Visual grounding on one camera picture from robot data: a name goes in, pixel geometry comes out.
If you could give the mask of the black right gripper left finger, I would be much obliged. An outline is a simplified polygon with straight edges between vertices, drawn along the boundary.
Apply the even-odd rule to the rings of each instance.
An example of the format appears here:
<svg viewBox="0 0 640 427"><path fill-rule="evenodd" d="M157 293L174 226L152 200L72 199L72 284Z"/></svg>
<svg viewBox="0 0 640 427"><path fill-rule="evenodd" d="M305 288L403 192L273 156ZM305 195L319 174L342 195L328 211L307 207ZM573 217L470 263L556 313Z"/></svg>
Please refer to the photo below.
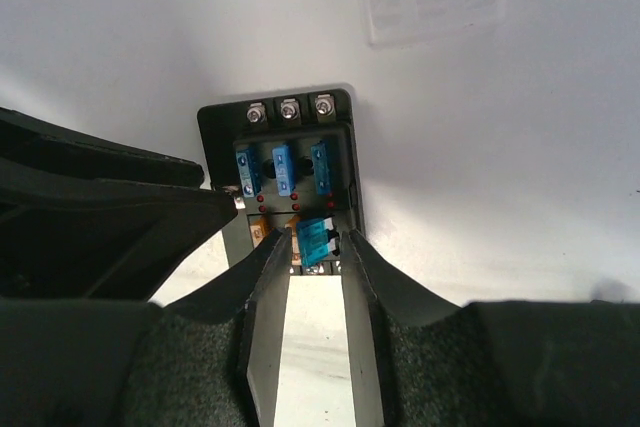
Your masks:
<svg viewBox="0 0 640 427"><path fill-rule="evenodd" d="M5 426L270 426L289 230L185 297L5 300Z"/></svg>

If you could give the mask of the light blue blade fuse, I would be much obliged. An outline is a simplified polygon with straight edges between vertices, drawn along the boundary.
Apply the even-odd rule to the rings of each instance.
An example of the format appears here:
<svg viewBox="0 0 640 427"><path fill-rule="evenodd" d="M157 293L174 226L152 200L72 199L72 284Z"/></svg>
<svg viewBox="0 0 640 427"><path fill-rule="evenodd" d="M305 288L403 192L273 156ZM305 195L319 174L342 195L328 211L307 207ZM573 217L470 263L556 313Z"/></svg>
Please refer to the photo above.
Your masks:
<svg viewBox="0 0 640 427"><path fill-rule="evenodd" d="M311 146L316 192L321 196L332 193L331 165L328 143L324 140Z"/></svg>

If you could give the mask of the small blue fuse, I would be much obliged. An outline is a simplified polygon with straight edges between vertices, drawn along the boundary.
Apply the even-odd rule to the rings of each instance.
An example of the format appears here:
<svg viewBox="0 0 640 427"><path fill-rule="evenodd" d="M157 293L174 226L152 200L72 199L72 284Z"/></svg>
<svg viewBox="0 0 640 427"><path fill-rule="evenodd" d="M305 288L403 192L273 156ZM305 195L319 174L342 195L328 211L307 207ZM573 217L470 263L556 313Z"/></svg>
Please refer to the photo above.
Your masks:
<svg viewBox="0 0 640 427"><path fill-rule="evenodd" d="M297 224L296 234L303 267L311 267L338 249L339 234L333 218L313 218Z"/></svg>

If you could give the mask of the black fuse box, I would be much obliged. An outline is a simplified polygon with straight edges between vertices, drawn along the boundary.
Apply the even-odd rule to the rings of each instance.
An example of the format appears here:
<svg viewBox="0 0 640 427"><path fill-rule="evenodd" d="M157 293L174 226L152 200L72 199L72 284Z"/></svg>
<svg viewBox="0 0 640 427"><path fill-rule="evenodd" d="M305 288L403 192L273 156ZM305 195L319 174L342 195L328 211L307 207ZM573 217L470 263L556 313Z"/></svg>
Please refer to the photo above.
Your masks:
<svg viewBox="0 0 640 427"><path fill-rule="evenodd" d="M288 229L291 274L340 274L342 234L364 228L350 94L236 100L201 108L197 123L211 188L239 211L222 231L229 263Z"/></svg>

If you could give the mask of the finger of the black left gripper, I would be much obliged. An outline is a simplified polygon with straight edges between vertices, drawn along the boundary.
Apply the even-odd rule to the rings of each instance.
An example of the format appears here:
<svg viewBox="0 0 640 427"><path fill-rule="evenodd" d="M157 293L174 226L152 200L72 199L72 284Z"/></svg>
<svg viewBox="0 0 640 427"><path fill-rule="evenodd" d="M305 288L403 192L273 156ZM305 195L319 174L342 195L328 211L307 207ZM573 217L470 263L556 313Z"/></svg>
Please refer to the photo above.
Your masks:
<svg viewBox="0 0 640 427"><path fill-rule="evenodd" d="M147 300L237 215L210 190L1 163L1 295Z"/></svg>
<svg viewBox="0 0 640 427"><path fill-rule="evenodd" d="M81 179L198 188L203 168L192 161L117 144L1 109L1 157L45 172Z"/></svg>

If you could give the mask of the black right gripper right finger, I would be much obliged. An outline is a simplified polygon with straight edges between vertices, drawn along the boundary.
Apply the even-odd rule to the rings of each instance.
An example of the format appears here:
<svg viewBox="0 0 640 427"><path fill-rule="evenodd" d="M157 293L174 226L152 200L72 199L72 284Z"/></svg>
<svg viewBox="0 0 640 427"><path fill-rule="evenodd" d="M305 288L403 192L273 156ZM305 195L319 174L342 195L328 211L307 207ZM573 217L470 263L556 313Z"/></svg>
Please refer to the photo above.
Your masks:
<svg viewBox="0 0 640 427"><path fill-rule="evenodd" d="M639 308L591 301L457 306L358 231L341 278L360 426L635 426Z"/></svg>

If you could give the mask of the orange blade fuse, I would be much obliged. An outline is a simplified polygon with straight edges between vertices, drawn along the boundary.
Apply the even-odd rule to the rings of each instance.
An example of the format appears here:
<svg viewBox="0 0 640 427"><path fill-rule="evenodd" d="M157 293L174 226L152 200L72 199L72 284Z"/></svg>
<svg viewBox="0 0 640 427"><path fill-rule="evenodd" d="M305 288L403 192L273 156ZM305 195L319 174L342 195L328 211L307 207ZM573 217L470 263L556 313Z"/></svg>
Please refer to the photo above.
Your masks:
<svg viewBox="0 0 640 427"><path fill-rule="evenodd" d="M301 217L296 214L287 220L285 228L291 231L291 268L296 269L301 266L301 254L297 235L297 225Z"/></svg>
<svg viewBox="0 0 640 427"><path fill-rule="evenodd" d="M257 248L272 230L273 227L268 215L254 216L249 219L250 237L254 248Z"/></svg>

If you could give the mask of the dark blue blade fuse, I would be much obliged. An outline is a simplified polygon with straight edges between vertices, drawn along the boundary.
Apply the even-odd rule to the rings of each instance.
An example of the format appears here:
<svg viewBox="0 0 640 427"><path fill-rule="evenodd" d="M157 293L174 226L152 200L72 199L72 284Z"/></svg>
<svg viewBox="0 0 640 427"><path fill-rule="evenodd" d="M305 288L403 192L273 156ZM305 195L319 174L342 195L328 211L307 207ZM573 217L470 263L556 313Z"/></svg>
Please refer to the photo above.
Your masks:
<svg viewBox="0 0 640 427"><path fill-rule="evenodd" d="M272 149L277 192L281 197L290 197L295 190L295 170L291 149L287 144Z"/></svg>

